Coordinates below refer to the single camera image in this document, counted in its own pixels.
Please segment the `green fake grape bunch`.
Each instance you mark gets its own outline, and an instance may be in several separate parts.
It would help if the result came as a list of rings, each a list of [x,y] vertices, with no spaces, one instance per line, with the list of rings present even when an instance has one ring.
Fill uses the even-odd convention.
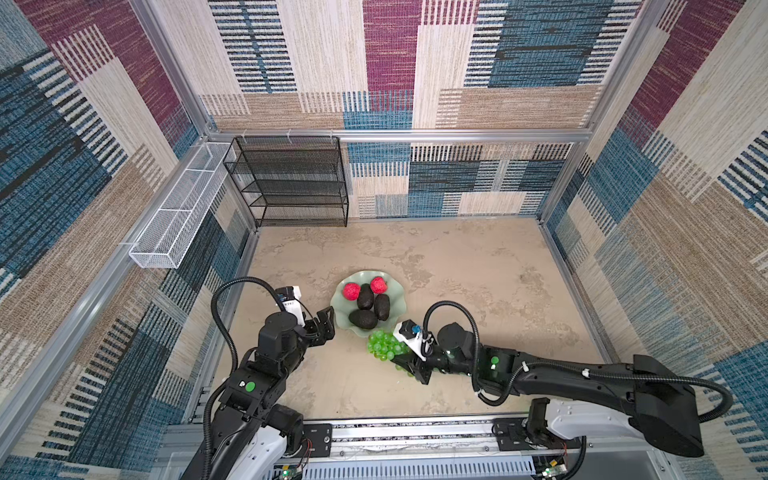
[[[412,350],[386,331],[375,331],[367,340],[367,351],[376,359],[392,363],[397,356],[409,354]]]

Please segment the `red fake apple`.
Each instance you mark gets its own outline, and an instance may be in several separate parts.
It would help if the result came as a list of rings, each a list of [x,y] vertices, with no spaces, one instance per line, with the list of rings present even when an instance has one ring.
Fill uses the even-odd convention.
[[[383,294],[388,290],[388,285],[385,279],[381,276],[373,278],[370,283],[370,288],[374,294]]]
[[[348,282],[343,286],[343,297],[351,302],[356,302],[361,292],[361,286],[355,282]]]

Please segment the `dark fake avocado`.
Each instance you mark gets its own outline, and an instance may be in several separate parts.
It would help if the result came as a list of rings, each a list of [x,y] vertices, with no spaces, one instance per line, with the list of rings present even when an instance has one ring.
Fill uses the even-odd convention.
[[[375,303],[375,294],[370,288],[369,283],[361,285],[361,292],[356,301],[359,310],[371,310]]]
[[[391,301],[386,293],[376,295],[373,304],[373,311],[378,321],[385,322],[389,319]]]
[[[379,324],[379,320],[372,310],[355,310],[349,314],[349,321],[364,331],[373,330]]]

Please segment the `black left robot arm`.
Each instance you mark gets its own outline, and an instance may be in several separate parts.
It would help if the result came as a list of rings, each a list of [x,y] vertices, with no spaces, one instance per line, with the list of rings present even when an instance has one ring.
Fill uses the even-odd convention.
[[[239,356],[219,312],[229,288],[250,283],[262,287],[278,311],[270,314],[257,345]],[[210,394],[203,410],[201,444],[183,479],[302,479],[314,448],[304,432],[303,415],[278,403],[289,376],[311,347],[335,336],[335,312],[327,307],[305,318],[286,304],[291,289],[275,289],[245,276],[222,284],[210,304],[214,324],[231,356],[229,376]]]

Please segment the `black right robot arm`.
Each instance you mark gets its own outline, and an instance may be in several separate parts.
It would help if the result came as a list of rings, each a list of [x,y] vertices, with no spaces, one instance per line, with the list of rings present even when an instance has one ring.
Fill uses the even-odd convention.
[[[470,324],[443,326],[433,333],[432,315],[441,307],[457,309]],[[674,374],[647,355],[630,363],[587,364],[537,357],[482,343],[477,322],[467,308],[440,301],[421,324],[399,323],[396,346],[384,358],[426,385],[434,372],[465,375],[473,392],[489,407],[512,396],[527,395],[531,404],[521,429],[535,447],[582,448],[592,437],[627,437],[679,457],[704,454],[701,426],[732,408],[730,390],[711,380]]]

